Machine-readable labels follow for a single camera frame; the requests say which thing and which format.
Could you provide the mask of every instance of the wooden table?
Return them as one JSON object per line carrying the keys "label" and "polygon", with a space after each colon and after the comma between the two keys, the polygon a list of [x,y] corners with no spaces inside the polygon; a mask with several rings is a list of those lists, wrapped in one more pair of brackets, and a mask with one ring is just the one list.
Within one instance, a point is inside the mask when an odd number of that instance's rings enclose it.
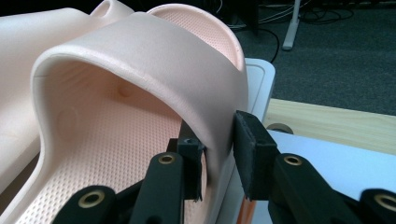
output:
{"label": "wooden table", "polygon": [[396,117],[271,99],[264,126],[283,123],[294,134],[396,155]]}

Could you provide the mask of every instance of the slide sandal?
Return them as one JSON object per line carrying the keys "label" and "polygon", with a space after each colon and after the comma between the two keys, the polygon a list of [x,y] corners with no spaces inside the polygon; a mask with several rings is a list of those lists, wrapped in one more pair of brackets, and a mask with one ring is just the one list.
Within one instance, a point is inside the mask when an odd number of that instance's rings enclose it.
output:
{"label": "slide sandal", "polygon": [[182,120],[206,145],[204,199],[186,203],[186,223],[216,221],[233,171],[233,114],[248,107],[244,65],[181,26],[136,12],[45,51],[32,74],[40,157],[0,221],[49,223],[79,189],[126,189]]}
{"label": "slide sandal", "polygon": [[39,152],[30,92],[37,57],[132,13],[119,1],[105,0],[91,15],[63,8],[0,18],[0,193]]}

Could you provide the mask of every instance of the black bracket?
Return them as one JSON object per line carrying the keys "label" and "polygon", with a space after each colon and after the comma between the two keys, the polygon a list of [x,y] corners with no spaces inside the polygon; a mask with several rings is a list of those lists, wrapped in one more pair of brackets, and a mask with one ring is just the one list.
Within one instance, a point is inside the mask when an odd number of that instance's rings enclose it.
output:
{"label": "black bracket", "polygon": [[396,194],[367,189],[359,202],[333,190],[312,164],[281,154],[262,123],[236,111],[233,153],[250,200],[269,201],[276,223],[396,223]]}

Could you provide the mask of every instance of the cable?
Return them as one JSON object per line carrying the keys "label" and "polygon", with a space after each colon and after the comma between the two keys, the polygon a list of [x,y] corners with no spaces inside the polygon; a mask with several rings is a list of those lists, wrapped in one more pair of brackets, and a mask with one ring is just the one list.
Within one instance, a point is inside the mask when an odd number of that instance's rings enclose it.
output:
{"label": "cable", "polygon": [[[349,15],[343,17],[340,13],[338,13],[335,10],[328,10],[327,8],[325,8],[325,9],[321,9],[319,11],[315,11],[313,8],[311,8],[310,11],[304,12],[304,14],[300,17],[300,21],[305,22],[307,24],[324,25],[324,24],[330,24],[330,23],[333,23],[336,21],[350,19],[355,14],[352,10],[347,9],[347,8],[340,9],[340,10],[347,11],[349,13]],[[330,15],[330,14],[335,15],[335,18],[324,20],[324,18],[326,18],[326,16]]]}

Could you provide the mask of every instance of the gray carpet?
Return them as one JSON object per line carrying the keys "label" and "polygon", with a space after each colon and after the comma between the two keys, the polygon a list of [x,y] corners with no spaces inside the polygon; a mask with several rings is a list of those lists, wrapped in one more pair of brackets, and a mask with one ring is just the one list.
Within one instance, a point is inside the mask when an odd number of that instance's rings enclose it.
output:
{"label": "gray carpet", "polygon": [[[292,51],[280,50],[273,63],[274,98],[396,116],[396,7],[352,10],[352,18],[331,24],[300,22]],[[286,21],[261,28],[276,33],[283,44],[288,26]],[[272,59],[273,36],[235,34],[246,57]]]}

